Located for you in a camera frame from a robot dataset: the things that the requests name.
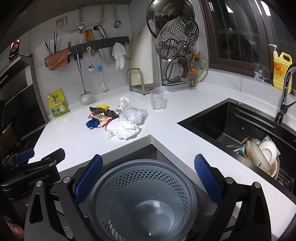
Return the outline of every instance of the faucet handle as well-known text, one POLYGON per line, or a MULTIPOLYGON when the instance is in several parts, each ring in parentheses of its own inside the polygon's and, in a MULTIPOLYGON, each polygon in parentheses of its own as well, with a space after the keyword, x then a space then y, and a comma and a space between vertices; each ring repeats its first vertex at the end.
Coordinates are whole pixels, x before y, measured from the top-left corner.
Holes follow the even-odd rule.
POLYGON ((288 111, 288 109, 289 109, 292 105, 294 105, 295 103, 296 103, 296 101, 293 102, 293 103, 291 103, 291 104, 288 104, 288 105, 286 105, 286 104, 282 104, 281 107, 280 107, 280 111, 281 111, 281 113, 282 113, 283 115, 286 114, 287 111, 288 111))

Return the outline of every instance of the orange cloth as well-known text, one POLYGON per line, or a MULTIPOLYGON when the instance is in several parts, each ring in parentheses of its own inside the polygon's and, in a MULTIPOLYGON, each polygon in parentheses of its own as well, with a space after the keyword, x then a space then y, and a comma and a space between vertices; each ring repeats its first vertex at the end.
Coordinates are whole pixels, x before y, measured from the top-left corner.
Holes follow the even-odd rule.
POLYGON ((67 65, 68 55, 70 54, 71 52, 69 49, 64 49, 50 56, 47 56, 44 61, 50 70, 65 68, 67 65))

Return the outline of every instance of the wooden brush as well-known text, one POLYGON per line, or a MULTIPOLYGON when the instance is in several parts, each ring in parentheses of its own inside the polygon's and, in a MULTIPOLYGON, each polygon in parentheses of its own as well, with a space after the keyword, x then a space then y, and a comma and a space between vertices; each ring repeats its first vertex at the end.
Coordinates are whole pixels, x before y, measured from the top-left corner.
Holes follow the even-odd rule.
MULTIPOLYGON (((92 29, 84 31, 84 34, 85 34, 85 38, 88 42, 91 42, 94 40, 94 35, 92 32, 92 29)), ((96 52, 94 51, 94 49, 91 50, 91 56, 93 56, 93 57, 96 56, 96 52)))

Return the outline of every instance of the white countertop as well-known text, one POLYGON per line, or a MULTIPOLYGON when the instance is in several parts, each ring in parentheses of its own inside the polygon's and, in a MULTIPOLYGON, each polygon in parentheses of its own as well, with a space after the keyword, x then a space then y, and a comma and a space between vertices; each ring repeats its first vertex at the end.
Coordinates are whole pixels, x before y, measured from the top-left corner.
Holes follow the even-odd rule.
POLYGON ((95 154, 100 154, 106 164, 152 143, 205 190, 194 170, 194 158, 201 153, 223 176, 230 176, 241 184, 251 185, 257 181, 262 185, 269 209, 273 240, 281 236, 294 217, 296 205, 251 169, 177 124, 227 98, 241 101, 271 116, 276 115, 276 108, 249 95, 208 83, 199 83, 197 88, 165 92, 167 101, 164 110, 152 109, 150 95, 143 96, 132 91, 104 98, 91 106, 108 104, 113 110, 119 105, 121 96, 129 98, 135 108, 149 112, 144 123, 140 124, 140 133, 136 137, 127 141, 116 137, 107 140, 106 129, 89 130, 86 127, 90 114, 89 106, 80 107, 47 124, 34 148, 35 156, 30 162, 39 161, 58 148, 63 148, 66 157, 57 168, 61 177, 64 177, 73 175, 79 167, 86 166, 95 154))

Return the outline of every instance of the blue gripper pad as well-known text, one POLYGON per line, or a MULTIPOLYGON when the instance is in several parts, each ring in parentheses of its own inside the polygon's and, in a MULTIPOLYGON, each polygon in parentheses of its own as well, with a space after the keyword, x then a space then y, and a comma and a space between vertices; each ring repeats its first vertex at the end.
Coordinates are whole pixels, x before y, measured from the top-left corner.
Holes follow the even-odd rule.
POLYGON ((34 156, 35 156, 34 150, 28 149, 26 151, 23 151, 15 155, 15 163, 22 164, 24 161, 27 161, 34 156))
POLYGON ((205 162, 206 160, 202 154, 198 154, 194 159, 194 168, 200 180, 202 181, 202 184, 204 185, 211 201, 216 203, 219 207, 223 201, 222 190, 205 162))
POLYGON ((83 174, 82 178, 75 185, 74 202, 78 206, 84 202, 90 191, 97 182, 97 178, 103 169, 103 158, 100 155, 95 157, 95 160, 83 174))

